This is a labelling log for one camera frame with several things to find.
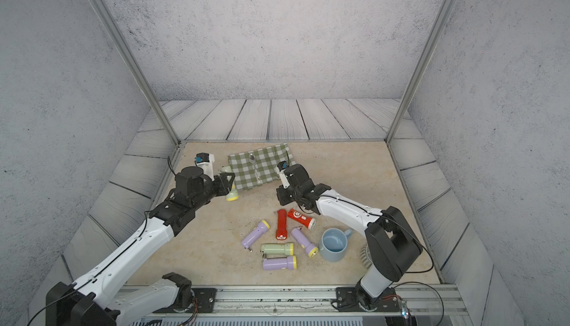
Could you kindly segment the red flashlight with logo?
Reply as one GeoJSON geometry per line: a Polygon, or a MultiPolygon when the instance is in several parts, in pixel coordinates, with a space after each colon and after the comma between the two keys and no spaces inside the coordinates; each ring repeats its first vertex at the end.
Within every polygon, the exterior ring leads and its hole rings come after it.
{"type": "Polygon", "coordinates": [[[287,217],[305,226],[309,230],[313,230],[316,226],[316,220],[313,217],[304,215],[295,209],[290,209],[287,213],[287,217]]]}

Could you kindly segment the purple flashlight bottom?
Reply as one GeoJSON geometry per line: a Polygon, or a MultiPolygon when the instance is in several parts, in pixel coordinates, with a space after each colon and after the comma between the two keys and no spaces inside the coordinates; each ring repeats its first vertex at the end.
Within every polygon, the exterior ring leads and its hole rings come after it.
{"type": "Polygon", "coordinates": [[[278,270],[294,271],[298,268],[297,259],[296,256],[264,259],[262,262],[262,268],[264,271],[278,271],[278,270]]]}

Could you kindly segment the purple flashlight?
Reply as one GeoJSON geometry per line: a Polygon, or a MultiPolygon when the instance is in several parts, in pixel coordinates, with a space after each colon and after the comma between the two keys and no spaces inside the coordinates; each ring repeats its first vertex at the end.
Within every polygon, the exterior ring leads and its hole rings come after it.
{"type": "Polygon", "coordinates": [[[264,259],[262,262],[262,268],[264,271],[278,271],[278,270],[294,271],[298,268],[297,259],[296,256],[264,259]]]}
{"type": "Polygon", "coordinates": [[[261,220],[257,227],[254,228],[246,237],[241,241],[241,245],[245,250],[252,251],[253,244],[270,230],[270,225],[266,220],[261,220]]]}
{"type": "Polygon", "coordinates": [[[319,253],[319,248],[305,236],[301,228],[292,228],[291,235],[310,258],[313,258],[319,253]]]}

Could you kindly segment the blue mug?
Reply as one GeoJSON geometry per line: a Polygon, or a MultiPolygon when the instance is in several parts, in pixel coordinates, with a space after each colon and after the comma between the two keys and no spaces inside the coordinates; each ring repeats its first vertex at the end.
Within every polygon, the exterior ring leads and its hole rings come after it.
{"type": "Polygon", "coordinates": [[[319,253],[327,262],[340,262],[347,253],[348,241],[353,235],[351,229],[327,229],[321,237],[319,253]]]}

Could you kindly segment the grey ribbed bowl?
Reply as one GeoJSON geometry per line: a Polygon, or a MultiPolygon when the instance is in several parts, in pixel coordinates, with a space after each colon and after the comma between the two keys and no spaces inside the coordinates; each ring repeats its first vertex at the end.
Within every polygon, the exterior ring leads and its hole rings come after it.
{"type": "Polygon", "coordinates": [[[360,250],[359,257],[360,257],[360,260],[361,260],[362,265],[363,265],[364,268],[366,268],[366,269],[370,268],[371,265],[373,264],[372,256],[371,256],[370,253],[371,253],[371,252],[370,252],[369,247],[368,247],[366,244],[363,245],[362,248],[361,248],[361,250],[360,250]]]}

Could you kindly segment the metal spoon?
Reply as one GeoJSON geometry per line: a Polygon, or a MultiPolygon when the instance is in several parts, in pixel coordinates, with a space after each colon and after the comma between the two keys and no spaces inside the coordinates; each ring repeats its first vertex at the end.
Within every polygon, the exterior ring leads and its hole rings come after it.
{"type": "Polygon", "coordinates": [[[252,152],[249,154],[249,163],[253,166],[255,177],[259,182],[261,180],[261,173],[258,170],[256,157],[252,152]]]}

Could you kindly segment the green checkered cloth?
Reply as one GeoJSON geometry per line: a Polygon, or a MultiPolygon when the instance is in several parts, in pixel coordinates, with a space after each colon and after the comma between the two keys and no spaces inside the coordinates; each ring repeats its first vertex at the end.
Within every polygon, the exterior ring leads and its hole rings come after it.
{"type": "Polygon", "coordinates": [[[280,161],[286,161],[289,165],[295,164],[287,143],[228,155],[228,163],[235,174],[234,183],[237,190],[251,190],[279,180],[276,166],[280,161]],[[251,152],[256,157],[258,170],[261,173],[259,182],[255,177],[253,166],[249,163],[251,152]]]}

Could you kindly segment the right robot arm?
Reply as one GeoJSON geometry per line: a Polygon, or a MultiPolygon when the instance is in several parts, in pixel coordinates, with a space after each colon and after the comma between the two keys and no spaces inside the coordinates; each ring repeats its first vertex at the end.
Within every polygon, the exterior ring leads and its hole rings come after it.
{"type": "Polygon", "coordinates": [[[314,184],[300,164],[285,161],[275,168],[281,179],[277,197],[282,206],[300,208],[333,218],[366,238],[372,265],[356,284],[356,306],[376,311],[386,290],[409,272],[426,251],[402,212],[393,206],[385,210],[353,201],[330,186],[314,184]]]}

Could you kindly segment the metal base rail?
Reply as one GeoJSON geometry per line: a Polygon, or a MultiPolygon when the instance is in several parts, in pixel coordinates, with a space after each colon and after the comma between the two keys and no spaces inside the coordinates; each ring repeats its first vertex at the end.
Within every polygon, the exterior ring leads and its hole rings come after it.
{"type": "Polygon", "coordinates": [[[370,312],[345,306],[336,285],[218,286],[208,313],[149,314],[136,325],[471,325],[453,284],[405,282],[389,301],[394,307],[370,312]]]}

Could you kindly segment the red flashlight upright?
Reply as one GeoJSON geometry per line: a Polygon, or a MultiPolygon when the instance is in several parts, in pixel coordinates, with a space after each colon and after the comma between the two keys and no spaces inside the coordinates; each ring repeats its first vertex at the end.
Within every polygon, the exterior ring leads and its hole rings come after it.
{"type": "Polygon", "coordinates": [[[278,215],[278,226],[275,232],[275,238],[278,241],[284,241],[288,237],[288,232],[286,227],[287,211],[285,209],[280,209],[277,211],[277,215],[278,215]]]}

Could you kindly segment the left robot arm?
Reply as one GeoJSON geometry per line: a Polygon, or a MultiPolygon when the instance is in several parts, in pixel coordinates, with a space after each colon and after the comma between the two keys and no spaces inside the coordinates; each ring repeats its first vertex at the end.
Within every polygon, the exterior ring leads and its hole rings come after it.
{"type": "Polygon", "coordinates": [[[163,245],[175,238],[213,198],[228,195],[234,173],[209,176],[191,166],[175,175],[175,187],[148,213],[142,225],[96,267],[71,284],[59,282],[47,292],[41,309],[46,325],[129,325],[164,308],[191,304],[191,282],[176,273],[130,293],[116,295],[163,245]]]}

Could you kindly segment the green flashlight top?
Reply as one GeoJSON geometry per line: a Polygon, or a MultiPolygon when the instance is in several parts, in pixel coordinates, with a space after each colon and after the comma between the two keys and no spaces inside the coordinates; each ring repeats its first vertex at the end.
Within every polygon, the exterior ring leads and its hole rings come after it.
{"type": "MultiPolygon", "coordinates": [[[[222,166],[220,169],[221,173],[233,173],[233,169],[230,166],[222,166]]],[[[227,201],[235,201],[239,198],[238,190],[235,187],[235,183],[232,183],[230,192],[226,195],[227,201]]]]}

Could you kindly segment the green flashlight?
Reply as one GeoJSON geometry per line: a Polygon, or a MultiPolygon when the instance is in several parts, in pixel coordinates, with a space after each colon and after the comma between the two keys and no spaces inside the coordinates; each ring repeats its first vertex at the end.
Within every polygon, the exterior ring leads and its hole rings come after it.
{"type": "Polygon", "coordinates": [[[265,243],[261,245],[261,253],[264,256],[293,256],[293,243],[265,243]]]}
{"type": "MultiPolygon", "coordinates": [[[[222,166],[220,169],[221,173],[233,173],[233,169],[230,166],[222,166]]],[[[239,198],[238,190],[235,187],[235,183],[232,183],[230,192],[226,195],[227,201],[235,201],[239,198]]]]}

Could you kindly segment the green flashlight lower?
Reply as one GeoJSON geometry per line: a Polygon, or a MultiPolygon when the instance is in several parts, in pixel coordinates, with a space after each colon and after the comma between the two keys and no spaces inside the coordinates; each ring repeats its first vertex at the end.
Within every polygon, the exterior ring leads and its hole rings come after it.
{"type": "Polygon", "coordinates": [[[264,256],[293,256],[293,243],[265,243],[261,245],[261,253],[264,256]]]}

